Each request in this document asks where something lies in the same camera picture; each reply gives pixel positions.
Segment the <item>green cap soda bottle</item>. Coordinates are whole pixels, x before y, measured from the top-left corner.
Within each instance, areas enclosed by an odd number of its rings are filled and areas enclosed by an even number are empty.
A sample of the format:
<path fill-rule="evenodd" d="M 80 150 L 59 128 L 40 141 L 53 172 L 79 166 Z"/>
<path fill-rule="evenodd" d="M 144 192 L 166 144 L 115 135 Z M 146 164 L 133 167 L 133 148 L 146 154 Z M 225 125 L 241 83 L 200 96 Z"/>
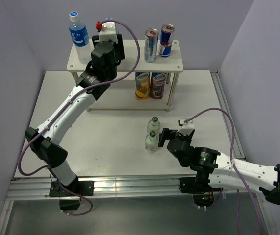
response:
<path fill-rule="evenodd" d="M 160 127 L 161 127 L 161 124 L 160 124 L 158 117 L 152 117 L 152 119 L 148 122 L 148 125 L 147 125 L 147 134 L 149 134 L 151 131 L 153 131 L 157 135 L 160 131 Z"/>
<path fill-rule="evenodd" d="M 155 152 L 158 148 L 158 137 L 155 131 L 150 131 L 145 138 L 145 149 L 148 152 Z"/>

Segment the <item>Red Bull can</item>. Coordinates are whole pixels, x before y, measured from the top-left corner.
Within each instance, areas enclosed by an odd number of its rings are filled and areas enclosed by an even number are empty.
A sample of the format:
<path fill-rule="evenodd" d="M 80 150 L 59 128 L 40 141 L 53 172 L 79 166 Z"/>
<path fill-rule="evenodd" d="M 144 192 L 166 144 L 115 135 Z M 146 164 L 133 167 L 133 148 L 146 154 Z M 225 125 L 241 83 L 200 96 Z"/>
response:
<path fill-rule="evenodd" d="M 166 23 L 161 27 L 159 55 L 168 57 L 171 53 L 173 36 L 175 27 L 172 24 Z"/>
<path fill-rule="evenodd" d="M 156 60 L 158 31 L 154 28 L 147 29 L 144 40 L 144 60 L 152 63 Z"/>

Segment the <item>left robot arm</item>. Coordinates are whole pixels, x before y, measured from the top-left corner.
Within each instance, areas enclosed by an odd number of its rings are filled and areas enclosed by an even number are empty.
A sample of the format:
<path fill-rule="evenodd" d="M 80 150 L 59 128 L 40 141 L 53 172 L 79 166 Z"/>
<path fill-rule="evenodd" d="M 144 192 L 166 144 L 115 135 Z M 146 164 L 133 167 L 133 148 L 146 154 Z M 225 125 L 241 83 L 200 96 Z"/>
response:
<path fill-rule="evenodd" d="M 77 118 L 97 101 L 110 87 L 117 76 L 117 66 L 125 58 L 123 38 L 117 34 L 117 41 L 102 41 L 93 36 L 94 50 L 91 61 L 81 74 L 66 100 L 47 121 L 36 129 L 29 127 L 25 137 L 36 156 L 45 162 L 51 174 L 61 183 L 66 195 L 79 193 L 78 176 L 66 161 L 68 152 L 60 143 Z"/>

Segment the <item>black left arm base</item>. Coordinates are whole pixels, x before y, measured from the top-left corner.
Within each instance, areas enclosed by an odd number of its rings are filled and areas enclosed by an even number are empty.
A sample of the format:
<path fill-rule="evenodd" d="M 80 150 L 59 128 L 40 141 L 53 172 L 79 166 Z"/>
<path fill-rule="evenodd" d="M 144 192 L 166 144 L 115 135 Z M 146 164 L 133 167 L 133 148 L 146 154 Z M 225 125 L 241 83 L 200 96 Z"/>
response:
<path fill-rule="evenodd" d="M 92 208 L 93 203 L 87 197 L 93 196 L 94 181 L 78 181 L 78 188 L 74 192 L 62 186 L 58 181 L 52 181 L 49 191 L 50 198 L 59 198 L 59 208 L 62 213 L 71 216 L 81 216 L 88 214 Z M 74 213 L 81 206 L 81 203 L 88 202 L 90 208 L 86 212 Z"/>

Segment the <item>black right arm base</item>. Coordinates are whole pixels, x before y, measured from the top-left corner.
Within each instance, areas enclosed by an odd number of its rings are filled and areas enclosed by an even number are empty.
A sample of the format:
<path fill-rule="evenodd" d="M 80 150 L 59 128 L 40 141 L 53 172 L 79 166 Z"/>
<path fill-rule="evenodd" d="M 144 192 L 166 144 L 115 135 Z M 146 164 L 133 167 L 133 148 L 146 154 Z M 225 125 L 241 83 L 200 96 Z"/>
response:
<path fill-rule="evenodd" d="M 197 183 L 196 177 L 181 177 L 179 179 L 181 193 L 191 194 L 194 206 L 204 211 L 215 206 L 222 196 L 223 188 L 213 188 L 207 183 Z"/>

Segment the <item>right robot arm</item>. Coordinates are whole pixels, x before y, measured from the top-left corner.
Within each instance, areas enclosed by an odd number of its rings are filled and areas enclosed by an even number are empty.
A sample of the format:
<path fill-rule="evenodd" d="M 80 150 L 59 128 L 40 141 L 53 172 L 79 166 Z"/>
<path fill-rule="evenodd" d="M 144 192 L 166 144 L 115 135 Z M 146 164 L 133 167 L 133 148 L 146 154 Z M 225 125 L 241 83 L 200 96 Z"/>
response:
<path fill-rule="evenodd" d="M 180 179 L 180 191 L 187 194 L 205 194 L 220 189 L 247 190 L 261 193 L 265 199 L 280 205 L 280 164 L 265 166 L 240 159 L 207 147 L 191 145 L 194 131 L 188 135 L 164 128 L 159 134 L 158 147 L 168 141 L 167 150 L 182 167 L 196 172 L 194 177 Z"/>

